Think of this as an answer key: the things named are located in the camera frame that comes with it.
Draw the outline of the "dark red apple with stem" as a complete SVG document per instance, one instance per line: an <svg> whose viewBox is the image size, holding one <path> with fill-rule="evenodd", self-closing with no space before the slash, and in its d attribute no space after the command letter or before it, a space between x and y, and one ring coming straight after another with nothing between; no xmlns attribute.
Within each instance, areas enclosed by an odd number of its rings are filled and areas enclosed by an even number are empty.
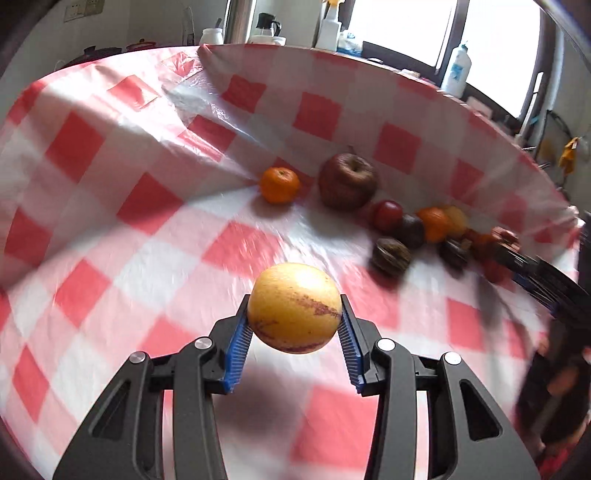
<svg viewBox="0 0 591 480"><path fill-rule="evenodd" d="M333 155L318 174L318 193L325 207L351 212L370 203L379 187L376 167L352 146Z"/></svg>

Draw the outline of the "yellow striped pepino melon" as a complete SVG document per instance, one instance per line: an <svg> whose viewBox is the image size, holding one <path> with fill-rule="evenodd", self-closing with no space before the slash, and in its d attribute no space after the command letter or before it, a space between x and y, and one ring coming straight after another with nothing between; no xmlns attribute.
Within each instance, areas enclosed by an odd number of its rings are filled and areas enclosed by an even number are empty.
<svg viewBox="0 0 591 480"><path fill-rule="evenodd" d="M443 211L450 222L449 237L452 239L462 238L469 227L468 218L465 213L455 205L445 206Z"/></svg>

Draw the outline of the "dark red round tomato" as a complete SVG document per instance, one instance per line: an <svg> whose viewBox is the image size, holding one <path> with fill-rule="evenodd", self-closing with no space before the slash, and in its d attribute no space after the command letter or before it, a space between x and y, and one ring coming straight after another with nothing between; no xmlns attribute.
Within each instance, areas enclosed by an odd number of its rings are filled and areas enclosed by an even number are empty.
<svg viewBox="0 0 591 480"><path fill-rule="evenodd" d="M370 209L370 227L383 235L391 235L403 220L404 209L398 202L383 200Z"/></svg>

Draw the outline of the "small yellow striped melon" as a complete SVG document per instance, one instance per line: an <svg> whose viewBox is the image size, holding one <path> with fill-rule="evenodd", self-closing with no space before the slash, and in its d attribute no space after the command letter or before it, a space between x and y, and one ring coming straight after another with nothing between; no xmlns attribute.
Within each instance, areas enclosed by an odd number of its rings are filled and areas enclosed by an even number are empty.
<svg viewBox="0 0 591 480"><path fill-rule="evenodd" d="M327 345L342 318L342 298L335 281L304 264L267 268L247 301L250 329L266 345L290 354L307 354Z"/></svg>

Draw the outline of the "dark clay pot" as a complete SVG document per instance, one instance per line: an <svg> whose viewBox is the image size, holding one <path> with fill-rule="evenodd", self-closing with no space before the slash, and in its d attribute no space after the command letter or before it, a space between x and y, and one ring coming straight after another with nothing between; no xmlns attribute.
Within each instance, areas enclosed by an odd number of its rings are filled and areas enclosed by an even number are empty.
<svg viewBox="0 0 591 480"><path fill-rule="evenodd" d="M118 55L122 53L122 49L120 47L105 47L97 49L95 46L89 46L84 49L83 53L70 60L69 62L65 63L62 68L69 68L75 65L80 65L96 60L100 60L106 57L110 57L113 55Z"/></svg>

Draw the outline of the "small orange mandarin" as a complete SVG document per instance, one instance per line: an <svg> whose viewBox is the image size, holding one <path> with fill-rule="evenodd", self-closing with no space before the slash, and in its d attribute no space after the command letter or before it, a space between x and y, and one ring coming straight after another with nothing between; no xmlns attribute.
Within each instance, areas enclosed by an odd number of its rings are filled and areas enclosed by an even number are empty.
<svg viewBox="0 0 591 480"><path fill-rule="evenodd" d="M259 192L272 205L287 205L297 199L301 180L297 173L284 167L267 169L259 180Z"/></svg>

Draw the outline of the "dark water chestnut sprouted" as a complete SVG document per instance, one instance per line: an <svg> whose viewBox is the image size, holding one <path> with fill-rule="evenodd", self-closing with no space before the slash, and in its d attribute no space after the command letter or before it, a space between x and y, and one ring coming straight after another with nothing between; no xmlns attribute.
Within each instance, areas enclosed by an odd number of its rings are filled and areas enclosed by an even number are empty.
<svg viewBox="0 0 591 480"><path fill-rule="evenodd" d="M450 269L462 272L469 264L471 245L472 242L468 239L448 239L438 244L437 251Z"/></svg>

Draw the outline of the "yellow cloth hanging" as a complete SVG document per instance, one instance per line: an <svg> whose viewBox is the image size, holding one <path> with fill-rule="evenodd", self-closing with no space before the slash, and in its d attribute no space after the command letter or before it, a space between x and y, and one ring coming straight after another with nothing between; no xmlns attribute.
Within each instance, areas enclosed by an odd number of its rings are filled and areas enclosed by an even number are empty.
<svg viewBox="0 0 591 480"><path fill-rule="evenodd" d="M571 175L576 166L577 160L577 148L579 144L579 138L572 138L563 148L561 156L558 161L558 166L562 170L563 175L568 177Z"/></svg>

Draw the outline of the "red white checkered tablecloth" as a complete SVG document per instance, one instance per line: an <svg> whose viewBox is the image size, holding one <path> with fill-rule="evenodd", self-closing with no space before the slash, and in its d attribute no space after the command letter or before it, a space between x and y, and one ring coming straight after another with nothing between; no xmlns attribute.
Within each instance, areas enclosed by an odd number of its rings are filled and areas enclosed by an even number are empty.
<svg viewBox="0 0 591 480"><path fill-rule="evenodd" d="M506 412L546 313L512 282L450 272L432 247L393 281L370 268L369 213L318 197L352 146L377 200L455 205L477 232L576 270L574 211L490 122L429 84L325 52L269 46L113 56L31 84L1 129L1 416L50 478L128 356L173 353L283 262L327 272L356 315L410 351L454 350ZM297 173L287 205L259 192Z"/></svg>

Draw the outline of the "dark water chestnut rough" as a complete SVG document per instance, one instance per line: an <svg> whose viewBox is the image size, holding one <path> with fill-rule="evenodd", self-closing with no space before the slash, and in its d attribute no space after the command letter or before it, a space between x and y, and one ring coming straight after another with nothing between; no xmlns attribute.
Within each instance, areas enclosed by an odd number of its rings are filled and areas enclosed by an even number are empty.
<svg viewBox="0 0 591 480"><path fill-rule="evenodd" d="M384 274L400 277L407 272L412 254L403 243L394 238L379 238L373 247L370 262Z"/></svg>

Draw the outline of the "red oval tomato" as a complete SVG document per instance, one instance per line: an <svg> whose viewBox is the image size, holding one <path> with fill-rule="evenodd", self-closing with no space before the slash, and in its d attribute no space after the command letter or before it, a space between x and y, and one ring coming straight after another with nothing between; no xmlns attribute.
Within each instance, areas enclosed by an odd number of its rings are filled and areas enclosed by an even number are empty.
<svg viewBox="0 0 591 480"><path fill-rule="evenodd" d="M485 259L481 267L484 277L492 284L500 284L512 279L512 271L494 259Z"/></svg>

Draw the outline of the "black kettle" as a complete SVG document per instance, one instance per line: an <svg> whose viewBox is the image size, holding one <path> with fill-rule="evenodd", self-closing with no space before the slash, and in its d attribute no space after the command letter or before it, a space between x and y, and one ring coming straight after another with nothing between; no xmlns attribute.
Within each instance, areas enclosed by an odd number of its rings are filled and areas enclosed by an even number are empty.
<svg viewBox="0 0 591 480"><path fill-rule="evenodd" d="M281 23L273 14L260 12L256 20L256 29L259 30L260 35L276 37L280 36Z"/></svg>

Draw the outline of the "white spray bottle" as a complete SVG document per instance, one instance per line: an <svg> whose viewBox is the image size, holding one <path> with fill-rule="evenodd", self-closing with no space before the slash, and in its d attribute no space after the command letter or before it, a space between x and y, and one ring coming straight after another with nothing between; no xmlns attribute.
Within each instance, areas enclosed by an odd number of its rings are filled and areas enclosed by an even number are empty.
<svg viewBox="0 0 591 480"><path fill-rule="evenodd" d="M315 48L335 52L338 48L339 33L342 23L339 21L339 6L341 0L328 0L325 9L325 17L322 18L318 27L318 38Z"/></svg>

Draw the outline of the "dark water chestnut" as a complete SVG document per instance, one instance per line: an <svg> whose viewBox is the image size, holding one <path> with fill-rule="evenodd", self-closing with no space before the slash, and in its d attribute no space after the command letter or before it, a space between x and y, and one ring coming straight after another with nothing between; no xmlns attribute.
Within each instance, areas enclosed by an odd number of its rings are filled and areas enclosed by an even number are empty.
<svg viewBox="0 0 591 480"><path fill-rule="evenodd" d="M422 220L412 214L404 214L394 228L394 238L410 250L417 250L425 244L425 226Z"/></svg>

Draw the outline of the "large orange mandarin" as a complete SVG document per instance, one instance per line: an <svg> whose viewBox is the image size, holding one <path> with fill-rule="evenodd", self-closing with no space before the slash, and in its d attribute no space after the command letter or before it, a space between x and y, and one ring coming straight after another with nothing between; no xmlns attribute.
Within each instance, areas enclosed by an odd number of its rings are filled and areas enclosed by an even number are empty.
<svg viewBox="0 0 591 480"><path fill-rule="evenodd" d="M416 212L422 221L425 241L431 244L441 243L449 236L451 222L446 212L439 207L423 208Z"/></svg>

